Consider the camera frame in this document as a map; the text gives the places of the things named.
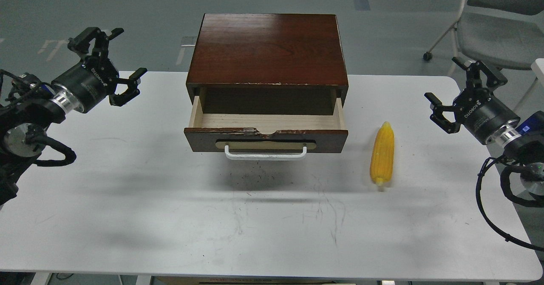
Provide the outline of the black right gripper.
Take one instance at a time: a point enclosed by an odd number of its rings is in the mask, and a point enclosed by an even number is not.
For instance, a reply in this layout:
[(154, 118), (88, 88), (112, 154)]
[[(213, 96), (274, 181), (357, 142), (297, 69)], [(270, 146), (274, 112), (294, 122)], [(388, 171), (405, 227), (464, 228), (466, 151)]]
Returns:
[[(493, 95), (496, 89), (508, 82), (498, 68), (480, 60), (466, 63), (460, 57), (451, 60), (465, 71), (465, 91), (454, 99), (451, 106), (443, 105), (433, 93), (425, 93), (432, 110), (432, 122), (447, 134), (458, 133), (462, 124), (481, 144), (491, 143), (491, 136), (503, 126), (519, 124), (520, 117)], [(444, 116), (446, 112), (454, 114), (453, 122)]]

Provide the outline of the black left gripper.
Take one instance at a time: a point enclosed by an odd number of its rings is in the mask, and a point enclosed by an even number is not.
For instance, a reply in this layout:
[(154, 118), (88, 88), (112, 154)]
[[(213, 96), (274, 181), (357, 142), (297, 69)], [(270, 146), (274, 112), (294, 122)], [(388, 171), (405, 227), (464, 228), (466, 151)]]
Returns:
[[(104, 60), (109, 54), (110, 41), (124, 32), (123, 28), (115, 28), (107, 35), (98, 27), (88, 27), (78, 36), (68, 39), (68, 49), (82, 60), (55, 78), (52, 86), (69, 91), (79, 101), (78, 112), (88, 113), (107, 95), (110, 105), (118, 107), (140, 95), (138, 85), (147, 68), (138, 68), (128, 78), (120, 78), (111, 60)], [(117, 85), (127, 88), (116, 94)]]

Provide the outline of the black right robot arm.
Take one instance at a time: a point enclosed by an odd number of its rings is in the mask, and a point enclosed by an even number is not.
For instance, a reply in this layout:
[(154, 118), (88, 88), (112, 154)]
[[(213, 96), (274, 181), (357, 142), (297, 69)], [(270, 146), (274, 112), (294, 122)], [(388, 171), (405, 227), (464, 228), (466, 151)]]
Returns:
[(486, 172), (495, 164), (504, 166), (500, 187), (512, 203), (526, 208), (543, 207), (543, 112), (533, 113), (525, 121), (502, 103), (494, 91), (507, 83), (506, 77), (482, 61), (464, 63), (461, 58), (452, 61), (466, 74), (465, 88), (452, 105), (444, 105), (433, 93), (425, 97), (430, 102), (430, 120), (449, 134), (465, 127), (479, 143), (498, 144), (503, 149), (499, 157), (488, 157), (477, 175), (476, 203), (486, 223), (506, 242), (535, 251), (541, 246), (523, 242), (507, 234), (486, 215), (482, 204), (482, 182)]

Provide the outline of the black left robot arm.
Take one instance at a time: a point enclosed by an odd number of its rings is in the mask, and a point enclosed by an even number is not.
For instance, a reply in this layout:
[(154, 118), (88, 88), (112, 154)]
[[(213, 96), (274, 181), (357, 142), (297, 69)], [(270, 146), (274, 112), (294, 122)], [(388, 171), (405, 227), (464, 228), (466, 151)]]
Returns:
[(121, 78), (109, 59), (109, 44), (122, 33), (122, 28), (107, 34), (89, 27), (70, 38), (68, 49), (80, 60), (50, 83), (1, 70), (11, 84), (0, 112), (1, 204), (17, 196), (17, 182), (31, 165), (62, 167), (76, 160), (73, 149), (47, 135), (51, 124), (62, 123), (70, 111), (88, 113), (105, 98), (120, 107), (140, 95), (146, 68)]

